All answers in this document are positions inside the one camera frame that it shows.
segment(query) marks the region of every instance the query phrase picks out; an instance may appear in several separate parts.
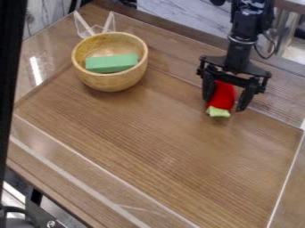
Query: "bowl rim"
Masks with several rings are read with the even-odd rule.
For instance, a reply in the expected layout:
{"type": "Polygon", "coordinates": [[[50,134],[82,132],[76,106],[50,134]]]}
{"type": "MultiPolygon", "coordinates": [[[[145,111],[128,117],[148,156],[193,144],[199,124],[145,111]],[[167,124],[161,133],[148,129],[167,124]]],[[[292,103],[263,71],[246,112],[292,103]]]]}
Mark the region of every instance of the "bowl rim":
{"type": "Polygon", "coordinates": [[[140,64],[143,64],[143,62],[144,62],[145,60],[147,60],[147,44],[145,44],[145,42],[144,42],[137,36],[135,36],[135,35],[132,35],[132,34],[129,34],[129,33],[125,33],[125,32],[104,32],[104,33],[98,33],[98,34],[96,34],[96,35],[93,35],[93,36],[90,36],[90,37],[88,37],[88,38],[85,38],[85,39],[82,39],[82,40],[80,41],[80,43],[76,44],[76,46],[73,47],[72,53],[70,53],[70,61],[72,61],[73,66],[74,66],[80,71],[82,71],[82,72],[85,72],[85,73],[90,74],[92,76],[106,76],[106,77],[109,77],[109,76],[117,76],[117,75],[120,75],[121,73],[127,73],[128,71],[133,70],[140,64]],[[80,66],[78,62],[76,62],[74,55],[76,55],[76,50],[77,50],[77,48],[80,47],[80,45],[81,45],[84,42],[86,42],[90,38],[101,37],[101,36],[108,35],[108,34],[120,34],[120,35],[132,37],[132,38],[136,39],[136,40],[139,41],[139,43],[143,45],[143,47],[144,47],[144,52],[143,52],[143,57],[141,57],[140,62],[139,62],[132,68],[125,69],[125,70],[119,71],[119,72],[115,72],[115,73],[101,74],[101,73],[90,72],[89,70],[86,70],[85,68],[82,68],[82,67],[80,66]]]}

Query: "green sponge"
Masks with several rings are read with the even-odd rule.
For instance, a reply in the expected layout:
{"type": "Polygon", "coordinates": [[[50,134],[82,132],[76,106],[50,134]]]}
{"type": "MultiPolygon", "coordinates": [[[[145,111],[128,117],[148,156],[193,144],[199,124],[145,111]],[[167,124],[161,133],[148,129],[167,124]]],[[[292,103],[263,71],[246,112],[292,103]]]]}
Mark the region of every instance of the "green sponge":
{"type": "Polygon", "coordinates": [[[136,64],[137,55],[135,53],[85,59],[85,69],[94,73],[115,73],[132,68],[136,64]]]}
{"type": "Polygon", "coordinates": [[[208,107],[205,113],[209,115],[211,118],[230,118],[231,116],[228,110],[222,110],[212,106],[208,107]]]}

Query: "green cube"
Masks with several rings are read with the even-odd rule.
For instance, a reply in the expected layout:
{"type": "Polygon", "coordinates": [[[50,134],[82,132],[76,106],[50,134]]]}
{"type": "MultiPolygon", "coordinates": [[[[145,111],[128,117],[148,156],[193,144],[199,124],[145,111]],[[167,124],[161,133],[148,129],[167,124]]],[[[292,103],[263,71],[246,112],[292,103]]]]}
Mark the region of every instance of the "green cube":
{"type": "Polygon", "coordinates": [[[135,53],[85,59],[85,69],[94,73],[115,73],[132,68],[136,64],[137,55],[135,53]]]}

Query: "red object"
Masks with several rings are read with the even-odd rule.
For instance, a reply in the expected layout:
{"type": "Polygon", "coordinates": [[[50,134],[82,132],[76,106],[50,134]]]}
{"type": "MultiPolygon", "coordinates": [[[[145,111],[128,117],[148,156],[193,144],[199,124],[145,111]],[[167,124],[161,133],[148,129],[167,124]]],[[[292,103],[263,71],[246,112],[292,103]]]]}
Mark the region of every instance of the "red object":
{"type": "Polygon", "coordinates": [[[222,81],[215,81],[215,91],[211,100],[207,102],[207,107],[212,106],[222,110],[230,110],[234,106],[235,90],[231,84],[222,81]]]}

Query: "wooden bowl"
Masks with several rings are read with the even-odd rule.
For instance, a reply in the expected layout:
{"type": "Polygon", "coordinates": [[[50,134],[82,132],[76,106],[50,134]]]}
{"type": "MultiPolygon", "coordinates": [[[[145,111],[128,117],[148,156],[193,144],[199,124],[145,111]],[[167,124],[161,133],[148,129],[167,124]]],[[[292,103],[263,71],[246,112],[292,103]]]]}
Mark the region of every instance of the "wooden bowl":
{"type": "Polygon", "coordinates": [[[144,41],[123,32],[97,34],[84,40],[73,48],[70,61],[81,82],[92,89],[116,92],[131,87],[143,77],[147,69],[147,44],[144,41]],[[115,54],[137,54],[137,64],[120,72],[100,74],[84,68],[86,57],[115,54]]]}

